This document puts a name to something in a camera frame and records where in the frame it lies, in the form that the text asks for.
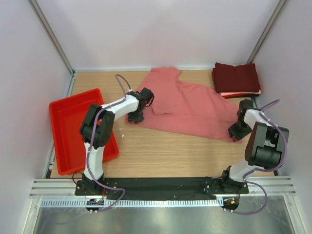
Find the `pink t shirt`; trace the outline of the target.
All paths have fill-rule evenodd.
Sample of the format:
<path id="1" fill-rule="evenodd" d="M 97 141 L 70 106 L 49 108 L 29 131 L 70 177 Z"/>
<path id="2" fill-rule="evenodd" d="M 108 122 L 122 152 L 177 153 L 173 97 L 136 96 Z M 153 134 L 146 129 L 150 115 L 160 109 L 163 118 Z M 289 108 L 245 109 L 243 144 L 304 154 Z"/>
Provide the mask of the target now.
<path id="1" fill-rule="evenodd" d="M 147 88 L 155 98 L 139 126 L 233 142 L 228 129 L 237 121 L 238 106 L 207 85 L 181 81 L 180 74 L 174 67 L 150 70 L 137 91 Z"/>

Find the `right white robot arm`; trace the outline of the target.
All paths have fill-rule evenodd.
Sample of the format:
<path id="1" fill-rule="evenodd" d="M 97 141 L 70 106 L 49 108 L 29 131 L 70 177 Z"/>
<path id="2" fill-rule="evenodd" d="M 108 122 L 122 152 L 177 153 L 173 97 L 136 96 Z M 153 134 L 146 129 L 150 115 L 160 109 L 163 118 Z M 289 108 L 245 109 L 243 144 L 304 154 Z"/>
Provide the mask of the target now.
<path id="1" fill-rule="evenodd" d="M 223 171 L 219 186 L 225 193 L 235 193 L 247 186 L 247 178 L 256 172 L 279 169 L 287 156 L 289 130 L 273 123 L 264 111 L 277 104 L 272 101 L 257 109 L 252 100 L 242 100 L 237 121 L 229 129 L 234 142 L 249 135 L 244 159 Z"/>

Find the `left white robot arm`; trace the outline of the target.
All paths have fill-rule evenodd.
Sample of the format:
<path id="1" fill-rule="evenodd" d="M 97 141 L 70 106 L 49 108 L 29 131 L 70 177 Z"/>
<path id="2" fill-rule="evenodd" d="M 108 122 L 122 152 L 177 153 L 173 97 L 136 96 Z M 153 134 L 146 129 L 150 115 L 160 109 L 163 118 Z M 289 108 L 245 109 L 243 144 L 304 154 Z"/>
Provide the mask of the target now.
<path id="1" fill-rule="evenodd" d="M 126 116 L 130 123 L 141 123 L 143 112 L 154 100 L 151 90 L 143 88 L 140 92 L 129 91 L 125 97 L 114 102 L 92 104 L 80 127 L 80 134 L 86 149 L 86 166 L 83 180 L 87 180 L 86 189 L 93 195 L 103 190 L 103 153 L 112 136 L 114 122 Z"/>

